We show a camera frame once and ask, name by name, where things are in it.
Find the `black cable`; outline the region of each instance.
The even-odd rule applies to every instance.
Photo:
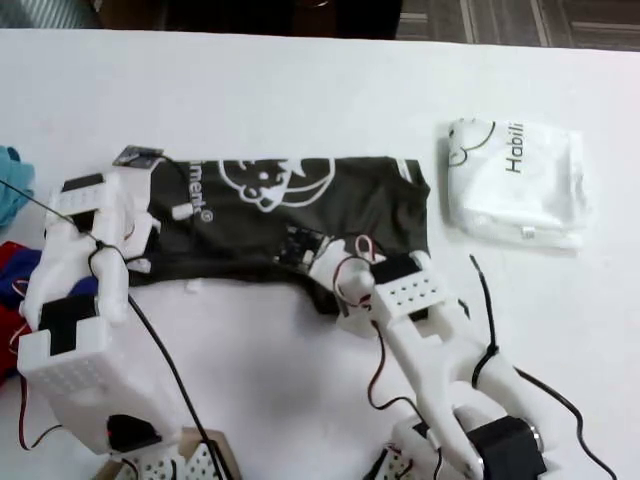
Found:
[[[123,458],[120,461],[125,465],[127,465],[131,470],[133,470],[133,473],[136,474],[136,480],[140,479],[140,473],[138,473],[138,468],[133,464],[132,461],[127,460],[126,458]]]
[[[569,410],[569,412],[571,412],[571,414],[574,417],[576,417],[576,421],[577,421],[576,436],[578,437],[578,443],[580,443],[582,450],[584,451],[584,453],[587,454],[587,456],[591,460],[593,460],[594,463],[596,463],[600,468],[602,468],[605,472],[607,472],[612,480],[617,480],[618,477],[616,476],[614,471],[591,451],[586,441],[584,440],[584,418],[582,417],[582,412],[580,412],[578,407],[576,407],[573,403],[571,403],[561,393],[554,390],[553,388],[551,388],[549,385],[542,382],[541,380],[538,380],[533,375],[523,370],[520,370],[519,368],[516,368],[516,372],[518,372],[518,375],[520,375],[527,382],[531,383],[532,385],[535,385],[544,393],[546,393],[547,395],[551,396],[553,399],[558,401],[558,403],[560,403],[563,407]]]
[[[489,287],[487,286],[487,281],[484,278],[484,274],[482,273],[482,270],[480,270],[480,266],[478,265],[478,262],[476,262],[476,259],[474,258],[473,255],[469,255],[469,256],[471,257],[471,262],[473,262],[474,267],[476,268],[476,270],[478,271],[478,274],[480,275],[480,282],[482,283],[482,290],[484,291],[485,305],[486,305],[486,308],[487,308],[487,317],[489,319],[489,329],[491,331],[491,342],[490,342],[489,346],[487,347],[487,352],[482,357],[480,362],[478,362],[478,365],[476,365],[476,368],[473,371],[473,377],[471,379],[471,385],[473,386],[473,388],[476,388],[476,385],[478,383],[478,376],[480,375],[480,371],[486,365],[486,363],[491,359],[491,357],[493,357],[496,353],[498,353],[498,345],[497,345],[497,340],[496,340],[496,328],[495,328],[495,323],[494,323],[494,319],[493,319],[493,309],[492,309],[492,306],[491,306],[491,295],[489,293]],[[607,472],[611,476],[612,480],[617,480],[618,477],[613,472],[613,470],[606,463],[604,463],[602,460],[600,460],[591,451],[591,449],[589,448],[589,446],[585,442],[585,440],[584,440],[584,418],[582,416],[582,413],[578,409],[578,407],[576,407],[573,403],[571,403],[563,395],[561,395],[559,392],[557,392],[556,390],[551,388],[549,385],[547,385],[546,383],[542,382],[541,380],[538,380],[537,378],[535,378],[533,375],[531,375],[531,374],[529,374],[529,373],[527,373],[527,372],[525,372],[523,370],[520,370],[518,368],[516,368],[516,372],[518,372],[518,375],[520,375],[524,380],[526,380],[529,383],[531,383],[532,385],[538,387],[540,390],[545,392],[547,395],[551,396],[553,399],[558,401],[562,406],[564,406],[567,410],[569,410],[569,412],[571,412],[574,417],[576,417],[576,421],[578,423],[577,430],[576,430],[576,436],[578,437],[578,443],[580,443],[580,447],[582,447],[582,450],[584,451],[584,453],[586,453],[586,455],[594,463],[596,463],[600,468],[602,468],[605,472]]]
[[[484,366],[487,364],[487,362],[491,360],[491,358],[498,353],[499,348],[498,348],[498,341],[496,339],[496,325],[493,319],[493,306],[491,304],[491,294],[489,293],[489,286],[487,285],[487,280],[484,278],[484,273],[482,273],[482,270],[480,269],[480,265],[478,265],[478,262],[476,261],[475,257],[473,255],[469,255],[469,258],[471,258],[471,263],[473,263],[473,266],[478,271],[478,276],[480,277],[480,283],[482,284],[482,291],[484,293],[484,303],[487,309],[487,318],[489,320],[489,332],[491,335],[491,339],[489,341],[489,346],[487,347],[487,351],[485,352],[484,356],[480,359],[480,361],[476,365],[476,368],[474,368],[473,375],[471,377],[471,386],[473,388],[477,388],[480,372],[482,371]]]
[[[36,200],[35,198],[33,198],[31,195],[29,195],[27,192],[23,192],[22,190],[20,190],[17,187],[14,187],[13,185],[11,185],[10,183],[5,182],[4,180],[2,180],[0,178],[0,183],[2,183],[5,187],[13,190],[16,193],[19,193],[20,195],[22,195],[24,198],[26,198],[27,200],[29,200],[30,202],[35,203],[36,205],[44,208],[46,211],[53,213],[54,215],[60,217],[62,220],[64,220],[65,222],[69,222],[71,225],[73,225],[74,227],[77,228],[76,224],[73,222],[73,220],[71,220],[71,218],[67,217],[66,215],[62,215],[60,212],[57,212],[56,210],[54,210],[53,208],[51,208],[50,206],[40,202],[39,200]]]
[[[162,352],[162,356],[164,357],[167,364],[169,365],[169,368],[171,369],[171,373],[173,373],[173,377],[175,378],[176,383],[178,384],[178,388],[180,389],[180,393],[182,394],[182,398],[184,398],[184,403],[187,404],[187,408],[189,409],[189,413],[191,413],[191,417],[193,418],[193,421],[196,424],[196,428],[198,429],[200,436],[202,437],[202,439],[207,445],[207,449],[209,450],[209,455],[211,456],[211,461],[213,462],[213,466],[215,468],[218,479],[223,478],[220,473],[220,466],[218,465],[218,460],[217,460],[218,457],[220,457],[220,459],[222,460],[222,468],[224,470],[225,478],[227,479],[232,478],[231,472],[229,471],[229,468],[227,467],[226,462],[222,457],[222,453],[220,452],[220,447],[218,446],[218,442],[216,442],[215,440],[211,440],[209,438],[206,430],[204,429],[204,427],[202,426],[202,423],[200,422],[200,418],[198,417],[198,414],[195,408],[193,407],[193,403],[191,403],[191,398],[187,393],[187,389],[185,388],[184,383],[182,383],[182,378],[180,377],[180,373],[178,372],[178,369],[176,368],[175,363],[173,363],[173,358],[171,358],[169,351],[164,346],[164,343],[162,343],[162,340],[160,340],[160,337],[158,336],[155,329],[149,322],[149,319],[147,319],[144,312],[142,311],[140,306],[136,303],[136,301],[133,299],[131,295],[128,295],[128,301],[129,301],[129,305],[131,305],[131,308],[133,308],[133,311],[136,313],[136,315],[138,316],[138,318],[140,319],[144,327],[149,332],[149,335],[151,335],[151,338],[153,338],[154,342],[156,342],[156,345],[158,345],[160,352]]]
[[[433,480],[438,480],[440,470],[442,470],[442,448],[438,449],[438,463],[436,464],[436,469],[433,471]]]
[[[31,195],[27,194],[26,192],[23,192],[19,188],[14,187],[13,185],[5,182],[2,179],[0,179],[0,183],[5,185],[6,187],[10,188],[11,190],[15,191],[16,193],[22,195],[27,200],[35,203],[36,205],[39,205],[40,207],[44,208],[45,210],[55,214],[56,216],[60,217],[61,219],[71,223],[74,227],[78,228],[77,225],[73,222],[73,220],[71,220],[68,217],[65,217],[60,212],[57,212],[56,210],[54,210],[53,208],[49,207],[48,205],[45,205],[44,203],[39,202],[38,200],[36,200],[35,198],[33,198]],[[87,263],[89,264],[89,270],[91,271],[91,274],[94,277],[95,277],[95,273],[93,271],[93,267],[91,265],[91,261],[93,260],[93,257],[99,251],[101,251],[104,248],[111,248],[111,249],[114,249],[116,252],[118,252],[120,257],[122,258],[122,261],[125,262],[125,265],[126,265],[126,261],[124,259],[124,256],[122,255],[122,252],[120,251],[120,249],[118,247],[116,247],[115,245],[110,245],[108,243],[103,242],[102,240],[100,240],[100,239],[96,238],[95,236],[93,236],[93,234],[91,232],[81,232],[80,230],[78,230],[78,232],[81,233],[81,234],[88,235],[90,238],[92,238],[96,242],[96,249],[87,258]],[[187,393],[187,390],[186,390],[186,388],[184,386],[184,383],[182,383],[182,378],[180,377],[180,374],[178,373],[178,369],[176,368],[175,364],[173,363],[173,359],[171,358],[171,355],[169,354],[169,352],[167,351],[166,347],[162,343],[162,340],[160,340],[160,337],[158,336],[158,334],[154,330],[153,326],[151,325],[151,323],[149,322],[149,320],[145,316],[144,312],[140,309],[140,307],[135,302],[135,300],[131,297],[131,295],[128,295],[128,301],[129,301],[129,304],[131,305],[131,308],[133,308],[133,311],[136,313],[136,315],[138,316],[140,321],[143,323],[143,325],[145,326],[145,328],[147,329],[147,331],[149,332],[149,334],[151,335],[151,337],[155,341],[156,345],[160,349],[160,351],[161,351],[162,355],[164,356],[164,359],[166,360],[167,364],[169,365],[169,368],[171,369],[171,372],[173,373],[173,376],[174,376],[174,378],[176,380],[176,383],[178,384],[178,388],[180,389],[180,393],[182,394],[182,397],[184,398],[184,401],[187,404],[187,408],[189,409],[189,412],[191,413],[193,421],[196,424],[198,432],[200,433],[200,436],[202,437],[202,440],[207,445],[207,449],[209,450],[209,455],[211,456],[211,461],[213,462],[213,465],[214,465],[214,468],[215,468],[215,471],[216,471],[216,475],[218,476],[218,479],[221,480],[223,478],[222,475],[221,475],[221,472],[220,472],[220,466],[218,465],[218,460],[217,460],[218,457],[220,458],[220,460],[222,462],[222,468],[224,470],[226,478],[227,479],[231,479],[232,478],[231,477],[231,472],[229,471],[229,468],[228,468],[226,462],[224,461],[224,457],[222,456],[222,452],[220,451],[220,447],[218,446],[218,443],[215,440],[212,440],[212,439],[209,438],[209,436],[207,435],[206,430],[202,426],[202,423],[200,423],[200,418],[198,417],[198,414],[196,413],[195,408],[193,407],[193,404],[191,403],[191,398],[189,397],[189,394]]]
[[[413,409],[413,411],[416,413],[416,415],[418,416],[418,418],[420,420],[422,420],[422,422],[427,426],[427,429],[429,429],[429,424],[425,421],[424,417],[422,416],[422,414],[418,411],[418,407],[416,406],[416,404],[414,403],[413,400],[411,400],[409,397],[395,397],[392,398],[391,400],[389,400],[386,403],[383,403],[382,405],[376,405],[373,402],[373,387],[375,386],[376,382],[378,381],[378,378],[380,378],[380,375],[382,374],[382,370],[384,369],[384,364],[387,360],[387,351],[384,347],[384,339],[382,338],[382,332],[380,331],[380,327],[378,326],[378,322],[376,322],[375,320],[371,320],[371,325],[373,325],[373,328],[376,329],[376,332],[378,332],[378,340],[380,341],[380,364],[378,365],[378,368],[376,369],[375,373],[373,374],[373,377],[371,377],[371,381],[369,382],[369,386],[367,387],[367,399],[369,400],[369,405],[371,405],[372,408],[375,408],[376,410],[386,410],[387,408],[389,408],[391,405],[393,405],[396,402],[407,402],[411,408]]]

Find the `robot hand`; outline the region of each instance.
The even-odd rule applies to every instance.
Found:
[[[95,453],[121,455],[179,438],[177,397],[149,358],[151,338],[132,321],[124,257],[142,253],[152,218],[121,174],[65,182],[50,200],[46,243],[31,276],[18,370],[45,395],[60,423]],[[96,240],[115,248],[96,248]],[[69,295],[97,277],[97,294]]]
[[[432,452],[439,451],[474,480],[528,480],[545,473],[542,453],[554,443],[553,425],[504,355],[492,356],[474,385],[502,407],[502,415],[456,405],[454,383],[472,383],[487,347],[427,253],[347,258],[362,260],[345,252],[343,241],[332,242],[318,252],[309,275],[336,293],[343,328],[365,337],[379,333],[398,360],[419,417],[398,425],[394,438],[416,468],[427,476]]]

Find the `floor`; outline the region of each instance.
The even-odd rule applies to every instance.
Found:
[[[640,50],[640,0],[404,0],[398,40]]]

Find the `white table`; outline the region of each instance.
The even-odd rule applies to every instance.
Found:
[[[435,261],[486,332],[467,257],[476,254],[503,352],[578,404],[588,442],[621,479],[637,477],[640,438],[639,90],[637,53],[0,31],[0,144],[36,166],[39,197],[53,182],[108,168],[130,143],[163,147],[177,159],[419,158],[433,188]],[[441,139],[461,116],[584,132],[597,213],[579,255],[479,242],[445,224]],[[26,207],[2,240],[41,246],[42,218]],[[205,289],[190,295],[183,282],[168,282],[133,294],[183,372],[203,423],[226,432],[245,478],[361,478],[407,414],[366,403],[376,342],[340,331],[291,286],[212,280]],[[408,391],[391,362],[378,398]],[[573,418],[539,398],[564,439],[552,456],[565,470],[548,478],[607,478],[578,450]],[[3,478],[84,479],[104,461],[64,432],[23,453],[18,409],[14,380],[0,389]],[[33,392],[28,436],[53,421]]]

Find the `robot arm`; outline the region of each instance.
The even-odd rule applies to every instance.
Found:
[[[477,388],[506,416],[486,417],[469,406],[465,411],[474,413],[469,421],[462,409],[455,408],[452,386],[471,383],[486,343],[426,252],[389,259],[377,256],[371,264],[344,263],[349,253],[343,241],[336,241],[317,253],[309,271],[312,278],[325,288],[340,289],[347,298],[367,299],[359,305],[340,302],[343,313],[338,323],[365,337],[374,336],[377,329],[415,392],[421,418],[399,425],[394,437],[425,476],[432,465],[431,452],[439,449],[458,472],[475,480],[528,480],[547,471],[542,453],[554,443],[553,425],[530,400],[523,380],[504,355],[496,354],[485,365]],[[341,263],[344,269],[336,279],[334,272]],[[412,428],[422,421],[429,429],[424,438]]]
[[[149,362],[152,340],[127,304],[128,272],[119,252],[142,253],[152,219],[134,207],[123,183],[111,172],[69,180],[54,193],[51,207],[75,226],[47,213],[42,259],[21,306],[33,333],[20,340],[20,373],[47,397],[60,423],[98,454],[170,445],[182,426],[177,399],[163,386],[169,382],[155,372],[160,362]],[[118,250],[96,251],[95,239]],[[97,293],[76,293],[91,270]]]

